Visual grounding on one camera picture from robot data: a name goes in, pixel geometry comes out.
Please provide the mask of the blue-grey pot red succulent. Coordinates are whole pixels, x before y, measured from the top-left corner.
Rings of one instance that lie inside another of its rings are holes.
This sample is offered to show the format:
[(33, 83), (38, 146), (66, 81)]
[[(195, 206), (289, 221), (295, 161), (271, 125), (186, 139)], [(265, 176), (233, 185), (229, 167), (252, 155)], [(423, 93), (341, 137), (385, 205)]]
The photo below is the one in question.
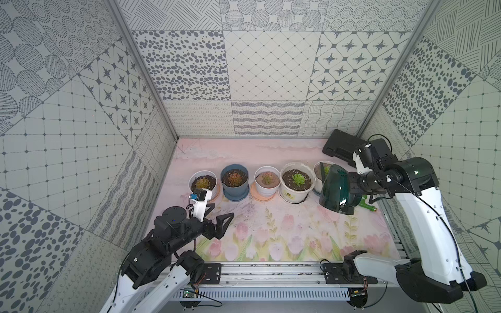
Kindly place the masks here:
[(229, 201), (240, 202), (249, 194), (249, 172), (241, 164), (226, 166), (220, 174), (220, 180), (223, 194)]

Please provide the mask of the dark green watering can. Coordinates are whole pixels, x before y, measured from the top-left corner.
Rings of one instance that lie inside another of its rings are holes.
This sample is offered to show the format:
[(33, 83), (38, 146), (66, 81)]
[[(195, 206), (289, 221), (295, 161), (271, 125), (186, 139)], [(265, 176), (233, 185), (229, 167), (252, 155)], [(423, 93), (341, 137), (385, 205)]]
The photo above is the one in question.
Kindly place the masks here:
[(339, 165), (332, 164), (329, 172), (324, 176), (319, 204), (335, 213), (354, 215), (355, 207), (360, 204), (362, 194), (350, 192), (348, 172)]

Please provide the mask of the white pot pink succulent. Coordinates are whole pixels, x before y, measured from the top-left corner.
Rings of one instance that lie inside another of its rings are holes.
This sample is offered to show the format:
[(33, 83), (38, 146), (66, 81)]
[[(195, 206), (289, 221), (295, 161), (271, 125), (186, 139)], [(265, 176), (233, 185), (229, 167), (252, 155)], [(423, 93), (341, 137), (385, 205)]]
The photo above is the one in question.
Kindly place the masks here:
[(272, 166), (262, 166), (254, 174), (250, 195), (259, 202), (268, 202), (275, 196), (280, 184), (278, 169)]

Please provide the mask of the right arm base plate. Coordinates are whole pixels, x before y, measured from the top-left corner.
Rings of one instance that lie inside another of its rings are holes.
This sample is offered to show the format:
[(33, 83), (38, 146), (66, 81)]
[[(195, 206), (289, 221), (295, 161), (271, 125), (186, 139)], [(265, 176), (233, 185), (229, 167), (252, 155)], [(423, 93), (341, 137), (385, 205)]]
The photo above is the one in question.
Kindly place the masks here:
[(326, 284), (378, 284), (378, 279), (363, 276), (355, 268), (344, 263), (321, 262), (319, 267), (324, 274)]

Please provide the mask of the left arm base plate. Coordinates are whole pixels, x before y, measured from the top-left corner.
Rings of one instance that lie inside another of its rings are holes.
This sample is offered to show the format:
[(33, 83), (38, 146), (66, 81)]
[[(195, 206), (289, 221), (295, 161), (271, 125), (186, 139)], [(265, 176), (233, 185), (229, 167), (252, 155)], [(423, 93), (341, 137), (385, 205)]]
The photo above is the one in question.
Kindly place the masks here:
[(205, 263), (203, 265), (198, 265), (190, 274), (190, 283), (193, 285), (219, 284), (222, 267), (221, 263)]

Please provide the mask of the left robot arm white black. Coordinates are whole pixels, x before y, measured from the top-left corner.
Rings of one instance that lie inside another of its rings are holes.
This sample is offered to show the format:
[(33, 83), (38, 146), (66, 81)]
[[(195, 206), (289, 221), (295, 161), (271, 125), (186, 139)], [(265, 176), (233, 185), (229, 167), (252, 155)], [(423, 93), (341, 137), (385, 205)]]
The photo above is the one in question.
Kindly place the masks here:
[(222, 239), (233, 218), (227, 213), (215, 221), (197, 219), (179, 206), (166, 209), (125, 257), (102, 312), (160, 312), (173, 296), (204, 277), (202, 257), (194, 250), (178, 250), (200, 236)]

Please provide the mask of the white pot bright green succulent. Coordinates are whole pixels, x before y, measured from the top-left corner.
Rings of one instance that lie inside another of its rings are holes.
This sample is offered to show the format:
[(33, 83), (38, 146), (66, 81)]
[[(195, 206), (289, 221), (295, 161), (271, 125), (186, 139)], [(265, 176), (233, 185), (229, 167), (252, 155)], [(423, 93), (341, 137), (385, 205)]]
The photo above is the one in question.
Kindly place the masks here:
[(314, 187), (313, 191), (317, 195), (320, 195), (320, 193), (322, 192), (322, 187), (323, 187), (323, 182), (324, 182), (324, 180), (322, 178), (322, 174), (320, 173), (321, 164), (324, 165), (324, 171), (325, 171), (324, 176), (325, 177), (327, 177), (329, 169), (333, 165), (333, 163), (330, 162), (330, 161), (320, 161), (320, 162), (318, 162), (318, 163), (315, 164), (315, 166), (314, 166), (314, 173), (315, 173), (315, 175), (317, 177), (317, 181), (315, 183), (315, 187)]

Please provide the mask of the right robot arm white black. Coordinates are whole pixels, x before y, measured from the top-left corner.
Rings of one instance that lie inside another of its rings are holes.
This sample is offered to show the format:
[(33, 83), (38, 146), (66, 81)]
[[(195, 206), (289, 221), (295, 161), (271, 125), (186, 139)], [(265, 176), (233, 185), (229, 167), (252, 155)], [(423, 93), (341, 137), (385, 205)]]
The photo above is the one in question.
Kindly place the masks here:
[(413, 157), (372, 158), (353, 154), (356, 171), (350, 172), (355, 193), (387, 194), (396, 198), (410, 223), (420, 256), (393, 260), (356, 250), (344, 257), (347, 277), (371, 276), (397, 284), (419, 303), (451, 304), (487, 285), (474, 271), (451, 230), (442, 203), (438, 179), (430, 162)]

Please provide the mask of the white pot yellow-brown succulent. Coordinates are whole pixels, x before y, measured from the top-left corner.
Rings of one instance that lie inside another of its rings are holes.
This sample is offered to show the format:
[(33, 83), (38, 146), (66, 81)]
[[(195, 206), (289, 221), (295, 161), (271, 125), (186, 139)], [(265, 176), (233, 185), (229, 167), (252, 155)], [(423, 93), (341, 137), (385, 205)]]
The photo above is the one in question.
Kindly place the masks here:
[(189, 180), (189, 187), (192, 192), (195, 189), (208, 189), (212, 192), (209, 202), (214, 202), (220, 194), (219, 181), (216, 175), (209, 170), (202, 170), (192, 175)]

